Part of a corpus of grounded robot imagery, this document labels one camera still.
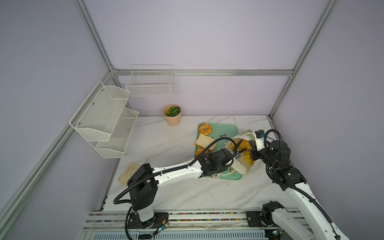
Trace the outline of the white paper bag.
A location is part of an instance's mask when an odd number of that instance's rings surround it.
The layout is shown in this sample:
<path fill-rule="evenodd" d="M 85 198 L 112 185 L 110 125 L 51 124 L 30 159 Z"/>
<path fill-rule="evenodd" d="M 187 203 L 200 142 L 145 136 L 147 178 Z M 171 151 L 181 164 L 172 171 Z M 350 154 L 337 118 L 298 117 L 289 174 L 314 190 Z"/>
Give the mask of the white paper bag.
<path fill-rule="evenodd" d="M 251 145 L 252 145 L 252 150 L 254 150 L 256 148 L 256 142 L 255 142 L 255 133 L 252 132 L 251 130 L 247 130 L 243 133 L 240 133 L 239 135 L 233 137 L 232 139 L 236 139 L 236 138 L 239 138 L 239 139 L 244 139 L 244 140 L 248 140 L 251 142 Z M 243 150 L 243 151 L 238 151 L 238 153 L 240 154 L 240 156 L 234 160 L 234 163 L 232 164 L 231 167 L 235 168 L 235 170 L 240 173 L 242 176 L 246 175 L 253 167 L 252 164 L 249 164 L 246 162 L 245 160 L 245 157 L 244 157 L 244 152 L 246 150 Z"/>

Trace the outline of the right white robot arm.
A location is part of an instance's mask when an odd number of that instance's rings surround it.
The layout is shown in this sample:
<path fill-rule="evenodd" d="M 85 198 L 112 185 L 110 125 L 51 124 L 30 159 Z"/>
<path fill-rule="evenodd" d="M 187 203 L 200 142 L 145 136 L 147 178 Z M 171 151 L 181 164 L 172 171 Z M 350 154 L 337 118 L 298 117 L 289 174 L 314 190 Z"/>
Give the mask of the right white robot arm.
<path fill-rule="evenodd" d="M 253 137 L 256 147 L 251 151 L 252 159 L 265 164 L 267 176 L 291 198 L 310 227 L 306 228 L 290 217 L 277 201 L 263 205 L 263 224 L 281 227 L 294 240 L 348 239 L 317 201 L 306 178 L 292 165 L 291 149 L 281 134 L 275 129 L 258 130 Z"/>

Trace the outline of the fake toast slice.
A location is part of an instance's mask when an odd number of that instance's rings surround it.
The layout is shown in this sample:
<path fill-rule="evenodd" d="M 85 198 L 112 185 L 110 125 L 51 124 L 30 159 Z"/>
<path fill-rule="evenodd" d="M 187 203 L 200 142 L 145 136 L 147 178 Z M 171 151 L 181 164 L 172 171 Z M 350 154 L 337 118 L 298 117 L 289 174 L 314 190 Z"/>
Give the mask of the fake toast slice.
<path fill-rule="evenodd" d="M 195 146 L 200 147 L 201 149 L 205 149 L 215 140 L 211 137 L 208 137 L 204 134 L 200 134 L 197 140 L 195 141 Z"/>

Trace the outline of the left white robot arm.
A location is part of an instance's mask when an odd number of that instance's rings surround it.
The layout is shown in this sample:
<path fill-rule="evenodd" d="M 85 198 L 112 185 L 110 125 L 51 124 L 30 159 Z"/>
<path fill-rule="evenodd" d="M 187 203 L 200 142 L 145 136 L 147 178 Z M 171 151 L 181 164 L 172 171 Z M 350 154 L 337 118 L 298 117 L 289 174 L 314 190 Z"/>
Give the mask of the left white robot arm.
<path fill-rule="evenodd" d="M 228 140 L 234 144 L 232 151 L 223 148 L 216 152 L 209 152 L 210 147 L 223 140 Z M 140 166 L 127 181 L 127 188 L 113 200 L 115 205 L 131 205 L 124 223 L 127 238 L 131 239 L 128 231 L 128 221 L 132 212 L 139 215 L 143 225 L 149 223 L 151 226 L 155 222 L 156 217 L 153 212 L 152 203 L 158 189 L 177 182 L 211 177 L 225 172 L 238 157 L 239 144 L 229 137 L 220 137 L 210 143 L 194 159 L 185 163 L 163 168 L 153 168 L 150 164 Z"/>

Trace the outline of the ridged yellow fake loaf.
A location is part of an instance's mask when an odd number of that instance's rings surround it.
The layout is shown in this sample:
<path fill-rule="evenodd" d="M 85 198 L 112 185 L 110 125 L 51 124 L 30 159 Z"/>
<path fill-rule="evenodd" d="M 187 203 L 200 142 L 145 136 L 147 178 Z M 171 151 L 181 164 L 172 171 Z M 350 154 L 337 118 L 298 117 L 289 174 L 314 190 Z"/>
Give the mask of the ridged yellow fake loaf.
<path fill-rule="evenodd" d="M 235 146 L 237 146 L 237 150 L 243 151 L 243 150 L 252 150 L 251 142 L 244 139 L 236 138 L 233 142 L 230 142 L 231 148 L 234 149 Z"/>

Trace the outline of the yellow ridged fake croissant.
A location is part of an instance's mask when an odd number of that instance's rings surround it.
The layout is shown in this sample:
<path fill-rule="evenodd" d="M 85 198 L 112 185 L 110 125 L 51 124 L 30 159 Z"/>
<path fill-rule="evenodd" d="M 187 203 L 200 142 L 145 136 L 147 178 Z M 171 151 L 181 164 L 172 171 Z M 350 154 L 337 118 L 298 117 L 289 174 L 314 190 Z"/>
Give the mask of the yellow ridged fake croissant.
<path fill-rule="evenodd" d="M 253 160 L 253 157 L 252 157 L 252 151 L 251 150 L 246 150 L 244 152 L 244 157 L 245 157 L 245 160 L 247 163 L 249 164 L 254 164 L 254 160 Z"/>

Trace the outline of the orange fake donut bread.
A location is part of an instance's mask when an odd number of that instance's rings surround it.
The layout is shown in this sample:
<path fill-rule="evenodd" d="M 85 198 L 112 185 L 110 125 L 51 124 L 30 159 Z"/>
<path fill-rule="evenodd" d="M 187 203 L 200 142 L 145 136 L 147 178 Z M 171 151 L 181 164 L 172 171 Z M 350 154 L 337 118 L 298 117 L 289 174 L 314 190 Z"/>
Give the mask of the orange fake donut bread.
<path fill-rule="evenodd" d="M 200 134 L 203 134 L 203 135 L 210 135 L 212 132 L 213 132 L 213 127 L 210 125 L 210 124 L 201 124 L 199 126 L 199 132 Z"/>

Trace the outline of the yellow fake bread roll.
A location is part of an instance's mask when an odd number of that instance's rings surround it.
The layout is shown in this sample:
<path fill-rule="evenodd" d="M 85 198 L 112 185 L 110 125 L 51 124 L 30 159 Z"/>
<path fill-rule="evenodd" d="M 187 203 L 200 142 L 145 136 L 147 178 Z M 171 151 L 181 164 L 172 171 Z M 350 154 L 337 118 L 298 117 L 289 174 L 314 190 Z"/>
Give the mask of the yellow fake bread roll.
<path fill-rule="evenodd" d="M 198 156 L 201 155 L 201 154 L 205 154 L 206 152 L 208 152 L 208 150 L 199 148 L 199 149 L 197 149 L 197 151 L 196 151 L 196 153 L 195 153 L 195 157 L 198 157 Z"/>

